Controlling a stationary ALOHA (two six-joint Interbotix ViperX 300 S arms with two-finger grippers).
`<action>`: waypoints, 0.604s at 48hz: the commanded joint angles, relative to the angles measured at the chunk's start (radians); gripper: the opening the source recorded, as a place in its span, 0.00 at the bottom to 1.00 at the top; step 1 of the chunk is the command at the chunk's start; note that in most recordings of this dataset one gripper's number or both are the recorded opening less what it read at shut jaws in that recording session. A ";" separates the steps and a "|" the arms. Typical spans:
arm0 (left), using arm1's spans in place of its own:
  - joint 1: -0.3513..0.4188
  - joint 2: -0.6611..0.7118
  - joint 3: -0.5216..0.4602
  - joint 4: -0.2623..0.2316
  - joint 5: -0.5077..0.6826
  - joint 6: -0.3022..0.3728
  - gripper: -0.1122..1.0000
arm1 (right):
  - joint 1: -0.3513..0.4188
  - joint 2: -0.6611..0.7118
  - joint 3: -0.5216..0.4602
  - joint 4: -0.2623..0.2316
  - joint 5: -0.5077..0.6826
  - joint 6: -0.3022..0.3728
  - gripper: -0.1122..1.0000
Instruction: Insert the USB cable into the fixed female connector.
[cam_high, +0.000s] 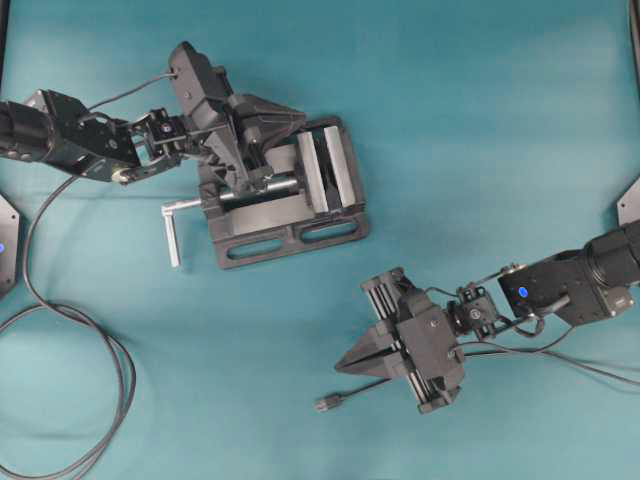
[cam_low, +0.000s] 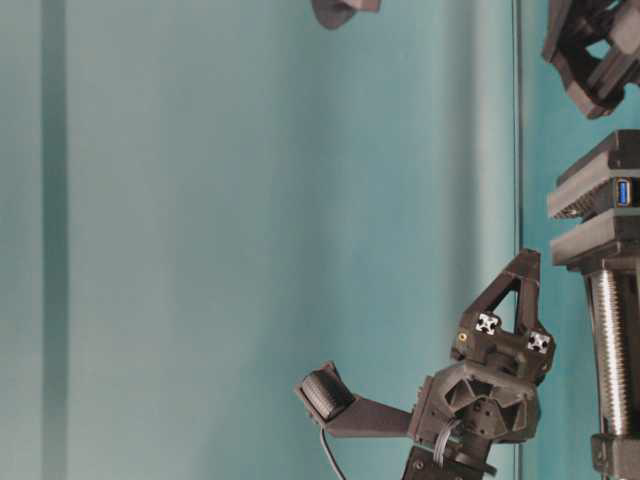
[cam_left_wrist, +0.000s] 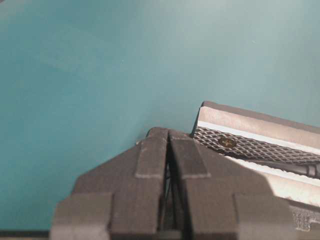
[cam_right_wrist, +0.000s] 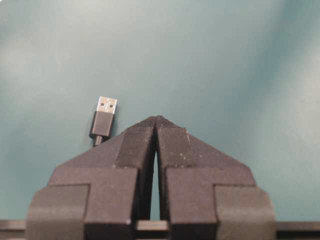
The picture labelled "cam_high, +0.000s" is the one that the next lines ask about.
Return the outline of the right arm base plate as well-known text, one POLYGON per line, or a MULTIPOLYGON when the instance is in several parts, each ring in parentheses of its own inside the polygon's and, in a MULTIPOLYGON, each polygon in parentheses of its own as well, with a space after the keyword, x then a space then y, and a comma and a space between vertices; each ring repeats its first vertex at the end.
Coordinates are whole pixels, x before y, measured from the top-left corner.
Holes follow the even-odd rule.
POLYGON ((619 226, 640 219, 640 177, 638 177, 619 198, 616 208, 619 226))

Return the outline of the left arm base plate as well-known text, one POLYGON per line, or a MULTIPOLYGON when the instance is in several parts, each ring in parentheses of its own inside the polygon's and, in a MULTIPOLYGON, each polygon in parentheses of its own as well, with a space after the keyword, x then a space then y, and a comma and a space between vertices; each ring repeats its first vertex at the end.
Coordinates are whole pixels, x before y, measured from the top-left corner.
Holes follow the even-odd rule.
POLYGON ((4 298, 16 281, 21 217, 4 196, 1 196, 0 204, 0 294, 4 298))

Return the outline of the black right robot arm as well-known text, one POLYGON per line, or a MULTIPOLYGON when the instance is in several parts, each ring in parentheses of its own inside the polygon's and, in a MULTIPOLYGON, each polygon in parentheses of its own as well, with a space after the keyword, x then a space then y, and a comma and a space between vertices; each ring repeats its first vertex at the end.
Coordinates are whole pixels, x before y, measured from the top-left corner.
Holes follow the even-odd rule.
POLYGON ((515 317, 501 315, 482 282, 457 289, 447 306, 434 303, 396 267, 364 282, 376 323, 337 362, 336 371, 382 384, 404 377, 420 412, 451 404, 464 378, 458 339, 475 334, 487 343, 504 331, 524 335, 521 324, 556 315, 571 328, 614 317, 633 304, 639 281, 639 223, 632 221, 531 265, 510 265, 496 275, 515 317))

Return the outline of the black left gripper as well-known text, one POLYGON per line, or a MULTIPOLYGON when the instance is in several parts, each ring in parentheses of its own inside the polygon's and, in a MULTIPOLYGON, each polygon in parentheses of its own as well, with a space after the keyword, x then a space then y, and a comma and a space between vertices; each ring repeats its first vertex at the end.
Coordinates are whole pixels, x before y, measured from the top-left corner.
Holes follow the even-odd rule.
POLYGON ((198 140, 200 188, 218 193, 264 191, 273 174, 260 145, 276 145, 303 127, 304 112, 252 94, 208 97, 187 94, 190 132, 198 140))

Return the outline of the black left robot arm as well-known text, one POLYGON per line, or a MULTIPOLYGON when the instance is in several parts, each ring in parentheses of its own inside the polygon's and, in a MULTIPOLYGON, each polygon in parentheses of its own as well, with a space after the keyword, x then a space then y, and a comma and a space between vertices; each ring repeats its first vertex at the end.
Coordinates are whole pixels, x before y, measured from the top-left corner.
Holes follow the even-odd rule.
POLYGON ((1 155, 69 175, 127 185, 203 161, 213 180, 238 195, 263 191, 274 169, 269 149, 302 129, 304 113, 254 95, 213 103, 213 119, 156 109, 135 122, 90 112, 78 99, 38 90, 28 103, 1 104, 1 155))

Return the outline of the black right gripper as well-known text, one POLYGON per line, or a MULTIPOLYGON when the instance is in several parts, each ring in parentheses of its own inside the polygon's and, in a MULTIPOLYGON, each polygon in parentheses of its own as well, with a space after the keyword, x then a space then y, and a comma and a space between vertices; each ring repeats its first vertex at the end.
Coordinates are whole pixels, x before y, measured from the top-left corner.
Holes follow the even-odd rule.
POLYGON ((404 377, 420 413, 454 402, 464 355, 442 307, 396 267, 361 285, 378 317, 336 363, 335 370, 384 379, 404 377))

